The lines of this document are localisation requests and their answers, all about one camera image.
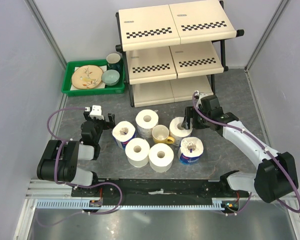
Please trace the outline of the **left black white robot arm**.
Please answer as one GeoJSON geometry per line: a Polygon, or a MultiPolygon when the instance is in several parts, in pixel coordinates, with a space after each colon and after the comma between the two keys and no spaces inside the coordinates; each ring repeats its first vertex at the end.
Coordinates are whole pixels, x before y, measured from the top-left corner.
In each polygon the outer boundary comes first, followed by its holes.
{"type": "Polygon", "coordinates": [[[116,126],[115,115],[109,113],[108,121],[84,112],[79,141],[49,140],[37,166],[38,179],[80,187],[89,197],[100,191],[98,176],[95,172],[78,167],[78,161],[95,161],[101,147],[99,144],[103,131],[116,126]]]}

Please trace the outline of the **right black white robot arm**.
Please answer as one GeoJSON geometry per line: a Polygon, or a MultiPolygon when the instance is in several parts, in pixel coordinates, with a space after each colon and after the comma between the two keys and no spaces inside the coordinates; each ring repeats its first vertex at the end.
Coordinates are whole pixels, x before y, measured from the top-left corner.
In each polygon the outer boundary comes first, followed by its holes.
{"type": "Polygon", "coordinates": [[[195,91],[192,106],[185,109],[185,129],[211,129],[234,144],[255,166],[256,173],[238,170],[221,176],[219,191],[225,197],[236,191],[256,193],[264,202],[272,203],[298,193],[299,182],[294,157],[266,145],[253,135],[233,113],[223,111],[216,95],[195,91]]]}

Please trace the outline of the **floral white paper towel roll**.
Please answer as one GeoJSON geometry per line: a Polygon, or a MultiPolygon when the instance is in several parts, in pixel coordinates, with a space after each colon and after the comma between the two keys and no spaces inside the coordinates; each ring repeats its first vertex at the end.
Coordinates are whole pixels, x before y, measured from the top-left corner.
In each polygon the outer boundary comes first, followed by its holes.
{"type": "Polygon", "coordinates": [[[182,127],[182,123],[184,121],[184,117],[175,117],[171,120],[169,124],[169,135],[174,138],[174,145],[179,146],[182,139],[190,137],[192,134],[192,125],[190,125],[190,129],[185,129],[182,127]]]}

